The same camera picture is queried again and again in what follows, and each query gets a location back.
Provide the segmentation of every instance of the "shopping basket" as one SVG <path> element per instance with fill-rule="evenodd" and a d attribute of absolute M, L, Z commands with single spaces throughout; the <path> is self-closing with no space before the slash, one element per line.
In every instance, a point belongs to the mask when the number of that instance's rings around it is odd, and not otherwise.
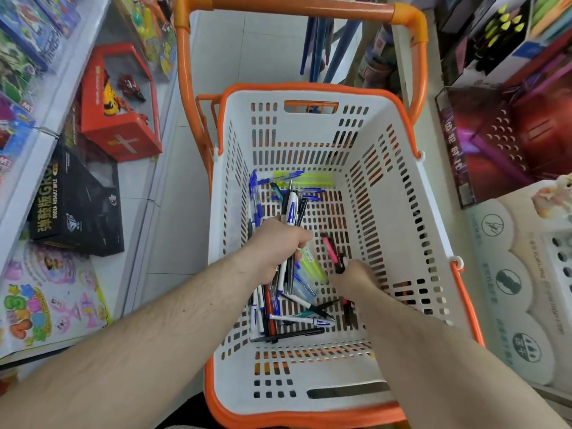
<path fill-rule="evenodd" d="M 372 19 L 407 26 L 414 54 L 409 112 L 382 90 L 316 83 L 238 84 L 222 95 L 194 100 L 189 61 L 191 10 L 257 11 Z M 211 184 L 209 262 L 247 241 L 248 183 L 277 170 L 331 174 L 335 187 L 309 203 L 303 225 L 314 231 L 311 250 L 328 273 L 332 264 L 319 238 L 329 233 L 349 258 L 372 266 L 379 287 L 423 313 L 456 325 L 483 343 L 431 192 L 412 130 L 425 102 L 427 26 L 417 9 L 338 0 L 175 0 L 179 82 L 186 115 Z M 200 100 L 211 100 L 218 141 L 213 147 Z M 215 105 L 219 104 L 219 115 Z M 266 217 L 279 204 L 262 187 Z M 316 284 L 316 303 L 336 289 Z M 282 304 L 288 315 L 296 304 Z M 366 326 L 330 313 L 336 326 L 317 336 L 276 344 L 249 340 L 248 310 L 205 368 L 205 396 L 226 427 L 335 428 L 396 422 L 404 414 L 384 382 Z M 304 328 L 282 327 L 284 331 Z"/>

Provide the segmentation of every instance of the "orange handle bar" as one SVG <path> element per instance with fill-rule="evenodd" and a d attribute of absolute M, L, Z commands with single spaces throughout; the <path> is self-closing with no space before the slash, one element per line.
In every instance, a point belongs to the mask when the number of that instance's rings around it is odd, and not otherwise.
<path fill-rule="evenodd" d="M 238 10 L 286 15 L 319 16 L 322 18 L 383 21 L 405 26 L 411 34 L 413 65 L 413 99 L 408 115 L 412 125 L 417 122 L 427 96 L 427 21 L 425 15 L 409 4 L 362 3 L 340 0 L 175 0 L 175 31 L 177 33 L 178 72 L 181 99 L 190 129 L 212 182 L 212 143 L 197 110 L 190 73 L 190 23 L 195 10 Z"/>

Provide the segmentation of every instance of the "toy car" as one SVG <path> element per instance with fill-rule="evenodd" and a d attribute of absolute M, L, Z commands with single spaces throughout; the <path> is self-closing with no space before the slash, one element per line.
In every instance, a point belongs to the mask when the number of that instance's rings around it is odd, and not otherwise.
<path fill-rule="evenodd" d="M 122 75 L 117 81 L 117 86 L 121 89 L 123 94 L 128 98 L 134 98 L 140 102 L 145 102 L 146 99 L 141 93 L 141 89 L 131 75 Z"/>

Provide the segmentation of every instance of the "red box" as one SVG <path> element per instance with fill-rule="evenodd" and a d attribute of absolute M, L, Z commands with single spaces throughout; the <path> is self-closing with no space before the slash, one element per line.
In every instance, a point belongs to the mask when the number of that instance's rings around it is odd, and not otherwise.
<path fill-rule="evenodd" d="M 106 72 L 119 97 L 120 75 L 129 74 L 143 92 L 146 102 L 125 102 L 133 111 L 104 113 Z M 157 96 L 151 73 L 130 43 L 94 48 L 82 79 L 81 132 L 118 162 L 148 158 L 162 152 Z M 148 117 L 149 124 L 141 114 Z"/>

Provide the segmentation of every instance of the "forearm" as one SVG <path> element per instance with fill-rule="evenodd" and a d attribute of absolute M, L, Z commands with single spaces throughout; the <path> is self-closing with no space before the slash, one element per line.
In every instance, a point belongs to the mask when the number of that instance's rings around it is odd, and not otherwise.
<path fill-rule="evenodd" d="M 413 428 L 567 425 L 528 384 L 461 330 L 373 286 L 354 295 L 375 356 Z"/>
<path fill-rule="evenodd" d="M 256 284 L 252 269 L 241 250 L 48 361 L 0 399 L 2 422 L 148 427 L 236 322 Z"/>

